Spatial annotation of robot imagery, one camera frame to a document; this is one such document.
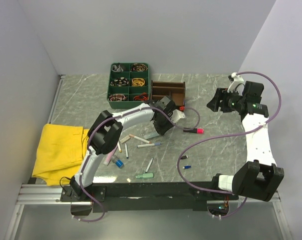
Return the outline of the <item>blue capped white pen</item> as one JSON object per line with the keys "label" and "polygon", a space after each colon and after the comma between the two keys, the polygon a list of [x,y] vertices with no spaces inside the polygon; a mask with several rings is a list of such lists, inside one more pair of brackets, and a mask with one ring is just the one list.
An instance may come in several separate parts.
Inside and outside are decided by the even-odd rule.
{"label": "blue capped white pen", "polygon": [[155,146],[160,146],[161,145],[161,143],[160,142],[156,142],[156,143],[147,143],[147,144],[140,144],[140,145],[137,145],[137,148],[148,148],[148,147],[155,147]]}

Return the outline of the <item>pink black highlighter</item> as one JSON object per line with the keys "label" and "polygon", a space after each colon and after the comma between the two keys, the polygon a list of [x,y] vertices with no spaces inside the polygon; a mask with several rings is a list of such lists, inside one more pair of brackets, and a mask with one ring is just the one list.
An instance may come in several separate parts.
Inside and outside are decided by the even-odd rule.
{"label": "pink black highlighter", "polygon": [[195,134],[204,134],[204,129],[202,128],[185,128],[183,130],[185,133],[195,133]]}

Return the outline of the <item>orange capped white pen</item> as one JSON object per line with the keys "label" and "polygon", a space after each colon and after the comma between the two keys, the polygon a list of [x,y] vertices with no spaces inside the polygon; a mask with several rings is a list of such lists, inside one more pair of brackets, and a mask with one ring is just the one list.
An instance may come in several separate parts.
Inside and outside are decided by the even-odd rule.
{"label": "orange capped white pen", "polygon": [[150,141],[148,141],[148,140],[146,140],[146,139],[143,139],[143,138],[141,138],[141,137],[132,135],[132,134],[129,134],[129,137],[134,138],[134,139],[139,140],[139,141],[142,141],[142,142],[144,142],[144,143],[146,143],[146,144],[151,144]]}

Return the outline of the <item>brown wooden desk organizer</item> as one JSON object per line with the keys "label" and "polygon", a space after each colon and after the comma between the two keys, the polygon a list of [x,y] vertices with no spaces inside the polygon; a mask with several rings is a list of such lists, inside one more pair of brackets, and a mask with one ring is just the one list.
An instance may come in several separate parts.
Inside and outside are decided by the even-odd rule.
{"label": "brown wooden desk organizer", "polygon": [[161,100],[164,96],[170,97],[177,107],[185,106],[185,82],[151,82],[151,99]]}

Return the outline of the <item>lilac pastel highlighter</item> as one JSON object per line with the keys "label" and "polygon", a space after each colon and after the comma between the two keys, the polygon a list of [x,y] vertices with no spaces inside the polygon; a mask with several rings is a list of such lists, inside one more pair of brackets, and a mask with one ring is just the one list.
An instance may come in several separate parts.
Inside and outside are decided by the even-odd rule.
{"label": "lilac pastel highlighter", "polygon": [[114,154],[113,152],[110,152],[110,153],[107,155],[106,159],[105,159],[104,162],[103,162],[103,164],[104,164],[105,166],[107,166],[107,165],[110,163],[113,154]]}

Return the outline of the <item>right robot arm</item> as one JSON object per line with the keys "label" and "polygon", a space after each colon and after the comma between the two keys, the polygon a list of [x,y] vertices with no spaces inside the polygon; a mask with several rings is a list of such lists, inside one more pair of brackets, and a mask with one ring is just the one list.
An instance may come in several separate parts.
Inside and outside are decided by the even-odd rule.
{"label": "right robot arm", "polygon": [[273,158],[266,121],[268,108],[261,104],[263,84],[247,81],[242,94],[218,88],[207,107],[213,112],[239,113],[246,131],[247,158],[235,175],[218,174],[210,187],[211,196],[223,198],[227,192],[261,201],[269,201],[284,178],[284,170]]}

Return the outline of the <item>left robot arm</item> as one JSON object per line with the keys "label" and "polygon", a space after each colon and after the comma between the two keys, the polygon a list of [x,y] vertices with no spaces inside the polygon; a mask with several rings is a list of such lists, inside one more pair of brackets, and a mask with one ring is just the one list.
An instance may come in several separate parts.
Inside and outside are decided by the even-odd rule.
{"label": "left robot arm", "polygon": [[122,131],[144,122],[153,122],[156,132],[164,135],[173,127],[172,115],[176,109],[175,102],[165,96],[161,100],[148,100],[123,112],[101,112],[88,131],[87,150],[81,167],[70,180],[74,197],[79,201],[89,198],[97,168],[104,156],[117,146]]}

